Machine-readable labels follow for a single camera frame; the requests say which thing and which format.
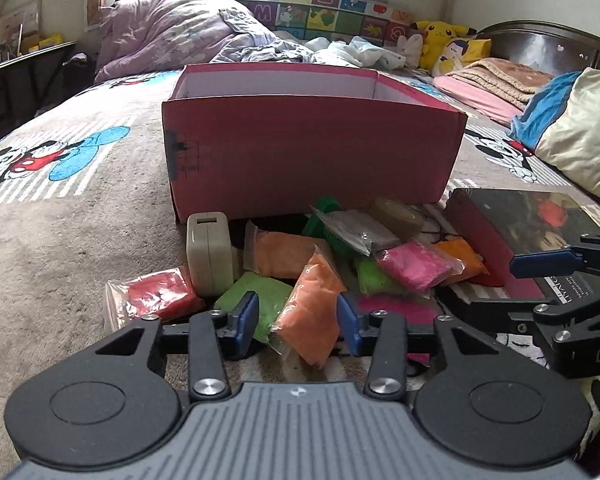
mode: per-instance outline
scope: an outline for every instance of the book cover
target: book cover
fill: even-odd
[[[600,292],[599,276],[575,272],[517,280],[508,270],[514,254],[560,249],[579,243],[583,233],[600,234],[600,208],[594,220],[564,193],[512,189],[456,189],[447,208],[450,221],[458,220],[461,234],[476,243],[486,262],[493,264],[490,269],[502,274],[512,296],[537,297],[539,292],[569,303]]]

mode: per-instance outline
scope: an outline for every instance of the blue gripper pad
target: blue gripper pad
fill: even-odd
[[[570,249],[544,253],[518,254],[511,259],[509,270],[516,278],[571,276],[583,267],[584,260]]]
[[[359,356],[362,352],[362,338],[360,337],[360,328],[358,325],[358,313],[347,302],[347,298],[343,294],[338,295],[336,317],[350,354]]]
[[[235,358],[240,359],[247,355],[253,334],[258,326],[260,317],[260,303],[255,292],[247,292],[240,303],[234,308],[232,314],[238,316],[235,336]]]

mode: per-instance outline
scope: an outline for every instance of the blue towel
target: blue towel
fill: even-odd
[[[544,131],[563,114],[571,88],[581,73],[569,72],[554,77],[536,92],[525,112],[511,121],[510,136],[533,151]]]

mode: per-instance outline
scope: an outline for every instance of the pikachu plush toy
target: pikachu plush toy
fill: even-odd
[[[445,22],[416,22],[418,30],[422,30],[423,45],[420,56],[420,68],[432,70],[442,50],[454,38],[465,38],[475,34],[475,29],[464,25],[449,25]]]

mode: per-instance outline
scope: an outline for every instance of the mattress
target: mattress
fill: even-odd
[[[0,476],[17,463],[2,424],[4,403],[15,385],[102,337],[107,280],[184,262],[160,117],[160,104],[177,75],[107,81],[0,141]],[[600,215],[587,196],[510,140],[505,127],[427,82],[396,77],[469,116],[445,195],[439,204],[421,206],[435,232],[453,232],[441,211],[456,187],[567,192]],[[454,288],[467,301],[506,296],[502,289],[465,283]],[[528,339],[502,338],[542,364]],[[227,371],[233,386],[247,380],[360,382],[369,363],[341,355],[315,370],[265,350],[227,363]],[[186,386],[184,358],[170,358],[167,378]],[[595,380],[600,378],[583,381],[585,391]],[[416,378],[410,388],[423,381]],[[600,407],[591,394],[588,399],[594,417],[585,442],[600,427]]]

